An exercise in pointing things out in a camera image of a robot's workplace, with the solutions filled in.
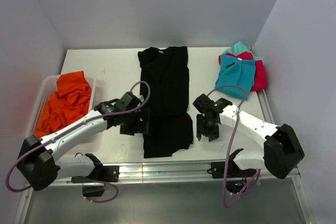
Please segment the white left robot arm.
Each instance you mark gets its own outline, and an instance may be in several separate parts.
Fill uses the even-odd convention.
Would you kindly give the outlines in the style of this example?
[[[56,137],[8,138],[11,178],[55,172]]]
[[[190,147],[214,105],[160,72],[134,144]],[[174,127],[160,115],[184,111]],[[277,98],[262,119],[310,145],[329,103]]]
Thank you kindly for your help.
[[[48,187],[55,180],[84,176],[91,182],[102,176],[99,160],[91,154],[62,162],[61,157],[86,139],[113,126],[127,125],[140,112],[149,98],[131,91],[122,98],[104,101],[87,115],[55,133],[37,138],[31,135],[23,141],[16,167],[35,191]]]

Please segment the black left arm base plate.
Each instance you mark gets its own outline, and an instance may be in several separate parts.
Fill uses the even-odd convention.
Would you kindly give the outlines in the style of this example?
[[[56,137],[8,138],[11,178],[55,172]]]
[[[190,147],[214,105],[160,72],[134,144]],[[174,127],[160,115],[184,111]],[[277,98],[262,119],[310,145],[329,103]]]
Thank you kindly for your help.
[[[95,168],[90,175],[86,177],[75,176],[71,178],[72,183],[88,183],[88,182],[117,182],[119,179],[118,165],[102,165]]]

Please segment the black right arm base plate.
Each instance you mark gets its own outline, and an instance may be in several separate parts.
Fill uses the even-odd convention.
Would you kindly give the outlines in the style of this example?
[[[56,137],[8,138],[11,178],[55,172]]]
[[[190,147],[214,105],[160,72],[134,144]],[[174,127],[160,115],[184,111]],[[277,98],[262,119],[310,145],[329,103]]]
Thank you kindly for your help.
[[[225,162],[211,162],[211,167],[207,170],[207,173],[210,174],[213,179],[223,178],[224,168]],[[253,177],[256,172],[256,169],[241,170],[233,161],[229,161],[227,178]]]

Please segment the black t-shirt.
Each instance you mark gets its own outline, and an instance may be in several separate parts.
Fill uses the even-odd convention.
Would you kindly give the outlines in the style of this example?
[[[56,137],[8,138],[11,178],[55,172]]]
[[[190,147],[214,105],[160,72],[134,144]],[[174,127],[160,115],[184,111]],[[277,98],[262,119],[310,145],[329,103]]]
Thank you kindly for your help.
[[[143,136],[144,158],[169,157],[193,143],[189,106],[189,69],[186,46],[138,52],[140,93],[149,98],[150,133]]]

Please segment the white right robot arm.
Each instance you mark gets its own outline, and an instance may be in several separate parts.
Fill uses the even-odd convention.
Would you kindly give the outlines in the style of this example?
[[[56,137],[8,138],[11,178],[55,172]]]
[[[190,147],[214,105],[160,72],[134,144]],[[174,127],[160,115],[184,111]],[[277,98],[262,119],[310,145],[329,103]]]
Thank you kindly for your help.
[[[234,105],[227,99],[211,100],[201,94],[193,102],[199,112],[196,116],[196,137],[208,138],[210,142],[219,139],[219,127],[231,126],[243,133],[260,149],[249,151],[240,147],[229,152],[227,170],[231,177],[247,173],[252,176],[258,169],[266,169],[279,179],[286,178],[303,160],[304,151],[294,129],[283,124],[277,126],[260,120]]]

